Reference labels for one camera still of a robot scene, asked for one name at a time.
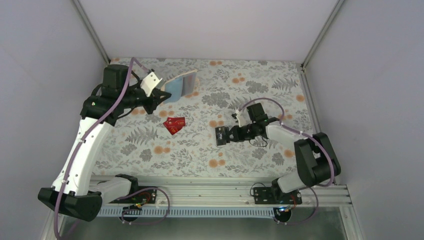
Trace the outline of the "red credit card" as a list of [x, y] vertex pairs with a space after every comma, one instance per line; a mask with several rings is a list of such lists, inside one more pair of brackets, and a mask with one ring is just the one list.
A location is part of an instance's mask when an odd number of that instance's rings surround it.
[[179, 132], [183, 126], [167, 126], [166, 129], [169, 131], [169, 133], [173, 136], [177, 132]]
[[163, 122], [165, 127], [176, 127], [182, 128], [186, 126], [186, 119], [184, 117], [168, 117], [165, 122]]

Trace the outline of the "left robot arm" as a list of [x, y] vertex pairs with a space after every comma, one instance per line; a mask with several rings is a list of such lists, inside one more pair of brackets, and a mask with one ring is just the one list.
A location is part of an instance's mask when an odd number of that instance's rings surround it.
[[50, 187], [39, 190], [38, 200], [57, 214], [90, 222], [105, 204], [139, 190], [138, 179], [117, 174], [90, 187], [92, 170], [106, 138], [125, 110], [142, 107], [151, 114], [171, 94], [159, 89], [162, 79], [153, 69], [130, 84], [136, 74], [129, 66], [110, 64], [103, 81], [84, 101], [77, 136], [58, 177]]

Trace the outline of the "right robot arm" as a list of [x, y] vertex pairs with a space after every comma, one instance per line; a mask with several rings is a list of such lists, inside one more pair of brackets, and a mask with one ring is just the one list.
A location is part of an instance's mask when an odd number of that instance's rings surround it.
[[270, 191], [275, 200], [295, 191], [313, 186], [328, 186], [341, 173], [341, 166], [327, 134], [309, 135], [268, 116], [261, 103], [247, 107], [251, 120], [246, 123], [240, 111], [232, 116], [238, 122], [233, 127], [215, 129], [216, 144], [226, 145], [262, 137], [285, 145], [294, 152], [296, 171], [274, 179]]

